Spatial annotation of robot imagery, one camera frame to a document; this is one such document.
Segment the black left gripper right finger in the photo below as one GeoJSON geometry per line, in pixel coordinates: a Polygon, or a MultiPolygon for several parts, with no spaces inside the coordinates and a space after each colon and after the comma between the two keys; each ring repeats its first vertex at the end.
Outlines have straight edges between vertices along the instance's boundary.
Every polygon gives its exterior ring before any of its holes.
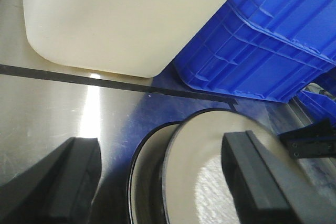
{"type": "Polygon", "coordinates": [[[222,170],[241,223],[335,223],[335,206],[268,151],[253,131],[224,134],[222,170]]]}

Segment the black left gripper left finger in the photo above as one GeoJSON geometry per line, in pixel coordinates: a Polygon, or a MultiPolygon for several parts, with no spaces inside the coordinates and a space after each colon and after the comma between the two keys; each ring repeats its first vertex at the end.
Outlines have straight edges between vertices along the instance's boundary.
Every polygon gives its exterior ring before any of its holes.
{"type": "Polygon", "coordinates": [[[1,223],[87,223],[101,172],[97,138],[67,139],[1,186],[1,223]]]}

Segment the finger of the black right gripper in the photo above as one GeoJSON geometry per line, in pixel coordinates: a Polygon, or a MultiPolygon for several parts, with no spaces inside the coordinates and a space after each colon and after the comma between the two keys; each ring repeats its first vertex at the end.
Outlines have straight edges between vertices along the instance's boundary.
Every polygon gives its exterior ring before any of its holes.
{"type": "Polygon", "coordinates": [[[323,119],[278,135],[293,159],[335,158],[335,125],[323,119]]]}

